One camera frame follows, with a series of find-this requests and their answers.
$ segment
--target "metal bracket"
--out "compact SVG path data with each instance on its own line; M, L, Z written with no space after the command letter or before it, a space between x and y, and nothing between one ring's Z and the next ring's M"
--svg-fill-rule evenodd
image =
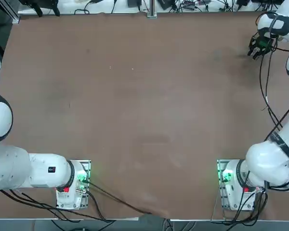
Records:
M151 13L148 12L147 17L148 18L158 18L158 14L155 12L154 15L151 15Z
M90 181L90 174L91 174L91 160L77 160L79 161L84 170L87 172L87 181ZM83 208L87 208L88 207L88 204L89 204L89 195L88 194L85 194L82 196L82 200L81 200L81 205L80 205L80 208L83 209Z
M155 0L150 0L148 18L157 18L158 14L155 12Z
M227 192L222 182L222 172L226 169L227 164L231 161L231 159L218 159L217 160L217 174L218 174L218 182L220 185L220 193L221 193L221 200L222 200L222 208L230 208L228 199L227 199Z

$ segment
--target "wooden board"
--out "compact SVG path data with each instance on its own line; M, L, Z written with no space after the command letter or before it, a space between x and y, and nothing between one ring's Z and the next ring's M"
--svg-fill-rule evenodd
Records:
M256 16L21 20L12 28L0 76L0 94L14 112L4 142L90 159L94 182L143 210L210 219L216 160L244 158L272 128L262 111L260 60L246 56ZM279 116L289 107L287 56L277 51L271 65L269 103ZM264 63L267 69L268 58ZM30 195L53 202L51 193ZM109 218L139 215L96 197ZM0 218L50 216L2 195L0 206ZM86 213L95 215L93 204ZM219 207L214 217L222 218ZM289 193L270 193L263 219L289 220Z

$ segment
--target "white robotic arm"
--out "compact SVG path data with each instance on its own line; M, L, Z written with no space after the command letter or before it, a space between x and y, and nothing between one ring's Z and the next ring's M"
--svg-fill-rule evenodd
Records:
M0 96L0 141L11 131L13 113ZM62 209L86 207L90 170L77 160L57 154L28 153L0 143L0 190L16 188L56 188L57 206Z
M285 0L276 12L262 15L257 25L259 36L283 39L289 42L289 0ZM286 63L289 75L289 57Z
M265 55L272 46L273 39L289 41L289 0L285 0L275 12L264 13L258 22L258 38L252 37L250 52L253 58ZM289 57L286 63L286 71L289 75ZM289 121L280 132L274 132L269 140L254 144L247 152L246 159L231 160L223 171L223 183L227 192L227 198L232 210L238 210L237 205L244 198L248 198L257 187L272 188L279 191L289 191ZM243 210L252 210L255 196L251 196Z

